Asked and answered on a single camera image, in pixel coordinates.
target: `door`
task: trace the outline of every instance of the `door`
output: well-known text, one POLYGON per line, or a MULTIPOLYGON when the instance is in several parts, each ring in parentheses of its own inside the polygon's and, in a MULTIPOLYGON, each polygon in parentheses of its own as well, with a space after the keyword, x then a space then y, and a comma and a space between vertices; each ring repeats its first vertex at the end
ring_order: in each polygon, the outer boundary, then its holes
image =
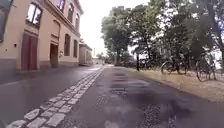
POLYGON ((21 54, 22 70, 37 70, 37 42, 37 37, 24 33, 21 54))
POLYGON ((51 44, 50 63, 52 68, 58 67, 58 45, 51 44))

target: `street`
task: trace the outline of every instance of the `street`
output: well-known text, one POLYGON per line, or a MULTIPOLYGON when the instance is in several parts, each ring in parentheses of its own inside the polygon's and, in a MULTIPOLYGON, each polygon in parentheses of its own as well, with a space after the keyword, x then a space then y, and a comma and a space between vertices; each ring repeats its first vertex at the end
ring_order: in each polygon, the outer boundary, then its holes
POLYGON ((23 118, 49 98, 64 91, 101 66, 65 68, 0 84, 0 120, 3 124, 23 118))
POLYGON ((1 120, 14 121, 7 128, 224 126, 223 108, 121 67, 80 67, 0 91, 1 120))
POLYGON ((223 128, 223 119, 205 99, 113 67, 58 128, 223 128))

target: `road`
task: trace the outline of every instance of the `road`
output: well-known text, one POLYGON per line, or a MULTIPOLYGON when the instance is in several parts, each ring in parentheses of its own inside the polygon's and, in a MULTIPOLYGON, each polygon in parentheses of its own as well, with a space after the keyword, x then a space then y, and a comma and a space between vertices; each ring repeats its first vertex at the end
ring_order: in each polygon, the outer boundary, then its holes
POLYGON ((25 76, 0 84, 0 121, 9 124, 39 107, 101 66, 76 67, 25 76))
POLYGON ((224 109, 200 97, 110 67, 58 128, 223 128, 224 109))

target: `sky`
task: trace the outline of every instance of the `sky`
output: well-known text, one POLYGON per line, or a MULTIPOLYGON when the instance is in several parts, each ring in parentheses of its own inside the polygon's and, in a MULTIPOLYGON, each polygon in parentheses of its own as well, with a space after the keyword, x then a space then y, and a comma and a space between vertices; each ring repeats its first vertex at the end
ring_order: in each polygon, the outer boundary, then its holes
POLYGON ((109 15, 112 7, 121 5, 135 7, 147 2, 149 0, 80 0, 84 10, 80 23, 81 37, 93 49, 93 57, 101 52, 106 54, 104 41, 101 39, 101 21, 104 16, 109 15))

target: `parked bicycle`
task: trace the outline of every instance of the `parked bicycle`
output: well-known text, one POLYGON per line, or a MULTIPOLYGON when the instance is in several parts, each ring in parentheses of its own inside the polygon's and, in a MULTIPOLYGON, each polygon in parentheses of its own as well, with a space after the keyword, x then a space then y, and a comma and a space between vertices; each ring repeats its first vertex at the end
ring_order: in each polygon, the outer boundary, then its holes
POLYGON ((213 74, 214 80, 215 76, 215 63, 211 53, 203 55, 200 60, 196 62, 196 75, 199 81, 206 81, 211 79, 213 74))
POLYGON ((179 57, 171 56, 168 61, 164 62, 161 66, 161 72, 163 74, 177 71, 178 74, 186 74, 188 70, 188 63, 183 55, 179 57))

